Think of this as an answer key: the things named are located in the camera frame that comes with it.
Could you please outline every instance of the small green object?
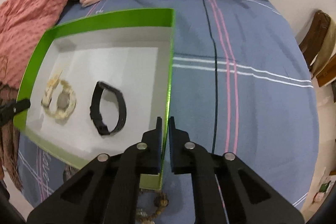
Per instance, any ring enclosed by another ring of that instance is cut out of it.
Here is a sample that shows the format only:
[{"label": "small green object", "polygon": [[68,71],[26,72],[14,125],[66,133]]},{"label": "small green object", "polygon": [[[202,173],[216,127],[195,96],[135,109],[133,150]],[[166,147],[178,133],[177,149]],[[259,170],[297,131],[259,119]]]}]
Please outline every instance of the small green object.
[{"label": "small green object", "polygon": [[325,193],[326,190],[327,190],[328,187],[329,187],[330,182],[331,182],[331,181],[329,181],[328,183],[324,183],[324,184],[322,184],[321,187],[320,187],[319,192],[320,192],[320,193]]}]

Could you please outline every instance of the bed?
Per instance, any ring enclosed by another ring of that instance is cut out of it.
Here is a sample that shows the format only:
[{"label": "bed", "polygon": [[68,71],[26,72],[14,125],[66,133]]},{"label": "bed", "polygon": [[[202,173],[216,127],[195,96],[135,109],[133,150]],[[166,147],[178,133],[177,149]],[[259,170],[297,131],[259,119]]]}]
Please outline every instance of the bed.
[{"label": "bed", "polygon": [[[177,128],[215,154],[236,153],[300,209],[319,145],[315,92],[294,38],[307,19],[293,35],[268,0],[102,0],[86,8],[70,1],[59,23],[142,7],[176,11],[170,116]],[[34,207],[69,173],[24,134],[18,157],[22,193]],[[173,175],[169,161],[167,151],[163,191],[170,203],[156,222],[192,223],[191,178]],[[142,196],[139,206],[152,210],[150,199]]]}]

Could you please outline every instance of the black watch strap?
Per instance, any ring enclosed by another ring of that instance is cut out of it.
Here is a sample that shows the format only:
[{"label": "black watch strap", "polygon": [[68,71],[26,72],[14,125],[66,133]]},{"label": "black watch strap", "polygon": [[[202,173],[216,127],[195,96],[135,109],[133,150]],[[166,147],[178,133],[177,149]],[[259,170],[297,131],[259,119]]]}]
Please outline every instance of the black watch strap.
[{"label": "black watch strap", "polygon": [[[118,108],[119,108],[119,119],[115,128],[109,132],[107,126],[103,123],[102,116],[100,114],[100,100],[101,95],[104,90],[108,90],[115,94],[117,97]],[[98,130],[100,135],[109,135],[111,133],[119,132],[123,129],[126,122],[126,104],[124,100],[124,96],[120,90],[110,86],[107,83],[102,81],[98,81],[96,87],[94,88],[92,101],[90,106],[90,117],[93,121],[95,127]]]}]

